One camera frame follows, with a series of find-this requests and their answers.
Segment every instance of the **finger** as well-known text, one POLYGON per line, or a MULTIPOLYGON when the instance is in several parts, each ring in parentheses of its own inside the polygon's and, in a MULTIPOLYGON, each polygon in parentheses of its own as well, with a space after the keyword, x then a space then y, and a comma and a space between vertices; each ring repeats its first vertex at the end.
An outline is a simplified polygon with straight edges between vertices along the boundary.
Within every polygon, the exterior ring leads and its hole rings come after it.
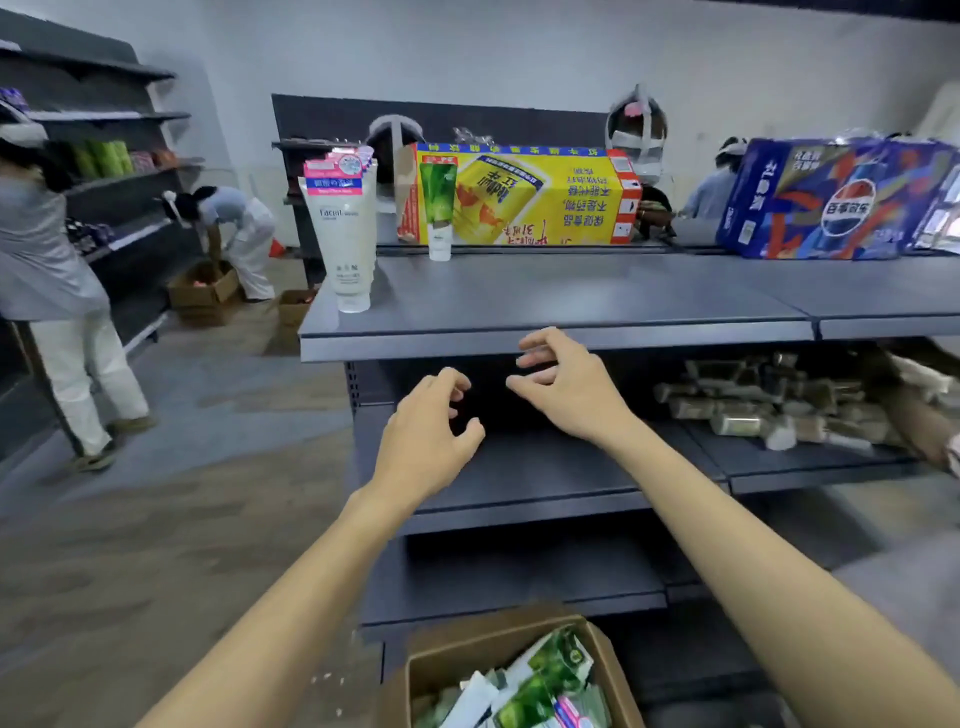
POLYGON ((470 386, 472 385, 467 375, 461 374, 453 367, 444 367, 430 385, 430 393, 437 398, 443 398, 444 401, 451 401, 455 391, 466 392, 470 386))
POLYGON ((469 462, 470 458, 473 457, 477 448, 480 447, 480 443, 483 442, 486 436, 487 430, 485 430, 483 425, 480 424, 480 421, 474 417, 467 423, 467 429, 464 430, 464 433, 453 438, 453 447, 460 453, 464 464, 469 462))
POLYGON ((427 375, 417 382, 417 386, 410 390, 410 394, 400 400, 400 404, 398 404, 396 408, 399 409, 400 407, 404 406, 408 400, 413 400, 423 392, 426 392, 430 388, 430 385, 433 383, 434 379, 436 379, 435 376, 427 375))
POLYGON ((557 372, 560 367, 550 367, 539 372, 533 372, 526 376, 527 379, 535 381, 537 384, 553 384, 557 380, 557 372))
POLYGON ((534 347, 548 346, 557 355, 557 361, 586 349, 556 327, 542 328, 520 339, 520 348, 527 351, 534 347))
POLYGON ((507 388, 540 410, 543 409, 544 397, 549 392, 549 388, 543 384, 537 384, 530 377, 520 375, 508 376, 507 388))
POLYGON ((545 364, 548 361, 556 361, 557 355, 550 347, 536 347, 527 353, 521 354, 516 359, 516 365, 520 369, 527 369, 538 364, 545 364))

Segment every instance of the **pepsi logo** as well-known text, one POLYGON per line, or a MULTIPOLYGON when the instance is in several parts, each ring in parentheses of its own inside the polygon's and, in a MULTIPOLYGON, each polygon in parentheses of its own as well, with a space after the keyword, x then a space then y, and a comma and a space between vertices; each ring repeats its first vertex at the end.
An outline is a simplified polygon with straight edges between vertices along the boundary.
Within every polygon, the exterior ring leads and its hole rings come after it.
POLYGON ((876 201, 876 185, 870 180, 854 180, 842 186, 824 207, 820 227, 830 237, 855 231, 870 216, 876 201))

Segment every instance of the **pink product on shelf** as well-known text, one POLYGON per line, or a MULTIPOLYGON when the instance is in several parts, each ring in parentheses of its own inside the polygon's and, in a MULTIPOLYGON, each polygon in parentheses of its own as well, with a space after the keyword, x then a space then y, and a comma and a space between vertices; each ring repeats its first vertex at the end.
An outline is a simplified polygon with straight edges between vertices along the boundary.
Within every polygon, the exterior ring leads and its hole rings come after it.
POLYGON ((154 156, 150 152, 130 152, 130 161, 134 172, 152 172, 156 169, 154 156))

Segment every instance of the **white pants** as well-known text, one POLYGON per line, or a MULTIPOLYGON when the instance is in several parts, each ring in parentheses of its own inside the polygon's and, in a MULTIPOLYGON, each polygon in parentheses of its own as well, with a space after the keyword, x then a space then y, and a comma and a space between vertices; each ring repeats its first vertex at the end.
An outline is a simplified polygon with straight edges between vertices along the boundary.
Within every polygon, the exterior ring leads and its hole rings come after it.
POLYGON ((42 367, 36 373, 41 381, 49 381, 61 424, 78 455, 99 454, 110 442, 90 394, 87 372, 103 387, 121 419, 150 414, 109 311, 68 321, 33 321, 17 325, 17 330, 21 339, 33 340, 23 341, 24 350, 28 358, 38 359, 32 365, 42 367))
POLYGON ((264 271, 275 229, 273 213, 254 197, 247 203, 243 223, 224 248, 224 258, 236 269, 248 299, 274 297, 274 287, 264 271))

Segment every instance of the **tube cap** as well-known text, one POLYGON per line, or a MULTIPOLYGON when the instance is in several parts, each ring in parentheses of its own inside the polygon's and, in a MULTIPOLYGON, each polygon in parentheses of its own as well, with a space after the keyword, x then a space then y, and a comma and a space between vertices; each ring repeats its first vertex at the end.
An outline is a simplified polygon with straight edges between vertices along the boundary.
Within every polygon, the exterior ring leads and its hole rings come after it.
POLYGON ((370 294, 358 293, 353 296, 337 296, 337 308, 344 313, 362 313, 370 308, 370 294))

